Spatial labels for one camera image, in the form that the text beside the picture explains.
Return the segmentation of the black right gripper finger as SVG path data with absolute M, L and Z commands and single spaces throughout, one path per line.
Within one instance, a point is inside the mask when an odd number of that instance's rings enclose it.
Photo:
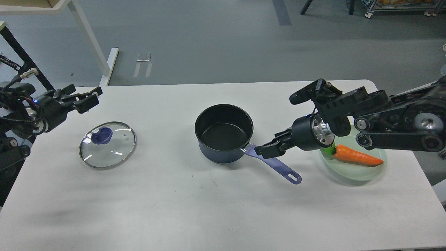
M 257 146 L 254 151 L 264 159 L 283 156 L 288 149 L 296 147 L 290 138 L 274 138 L 271 142 Z
M 292 138 L 292 129 L 287 128 L 282 132 L 274 134 L 274 140 L 277 142 L 288 142 Z

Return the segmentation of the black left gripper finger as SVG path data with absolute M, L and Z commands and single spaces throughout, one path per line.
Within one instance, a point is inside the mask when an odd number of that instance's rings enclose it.
M 101 87 L 96 87 L 86 93 L 63 95 L 63 107 L 68 111 L 76 110 L 80 114 L 86 113 L 99 104 L 100 95 L 102 95 Z
M 54 92 L 53 99 L 59 103 L 69 103 L 76 101 L 76 97 L 72 96 L 76 91 L 76 87 L 70 84 L 62 89 L 58 89 Z

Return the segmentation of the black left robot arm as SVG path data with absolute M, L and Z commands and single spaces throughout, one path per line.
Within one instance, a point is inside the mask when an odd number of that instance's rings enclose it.
M 62 124 L 71 111 L 86 113 L 99 104 L 101 87 L 86 93 L 76 93 L 69 85 L 49 90 L 33 98 L 35 87 L 23 80 L 39 76 L 35 67 L 21 70 L 9 82 L 1 83 L 1 206 L 4 205 L 12 185 L 36 137 Z

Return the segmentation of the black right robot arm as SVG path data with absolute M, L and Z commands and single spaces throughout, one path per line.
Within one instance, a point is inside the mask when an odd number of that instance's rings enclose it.
M 255 147 L 264 159 L 298 147 L 326 149 L 335 137 L 359 132 L 356 142 L 366 150 L 393 149 L 437 152 L 445 159 L 445 76 L 427 87 L 388 96 L 384 90 L 368 93 L 365 87 L 344 93 L 320 78 L 292 94 L 290 103 L 314 103 L 311 114 L 296 119 L 273 140 Z

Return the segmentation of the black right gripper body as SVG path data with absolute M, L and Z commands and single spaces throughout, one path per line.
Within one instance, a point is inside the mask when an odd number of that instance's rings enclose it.
M 291 144 L 303 151 L 328 148 L 334 143 L 334 134 L 320 115 L 306 115 L 291 126 Z

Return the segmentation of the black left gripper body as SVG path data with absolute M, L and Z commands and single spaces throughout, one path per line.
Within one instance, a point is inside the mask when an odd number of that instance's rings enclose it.
M 35 101 L 43 109 L 43 132 L 45 133 L 62 124 L 67 119 L 67 114 L 75 109 L 73 108 L 75 99 L 67 95 L 63 95 L 60 98 L 41 95 Z

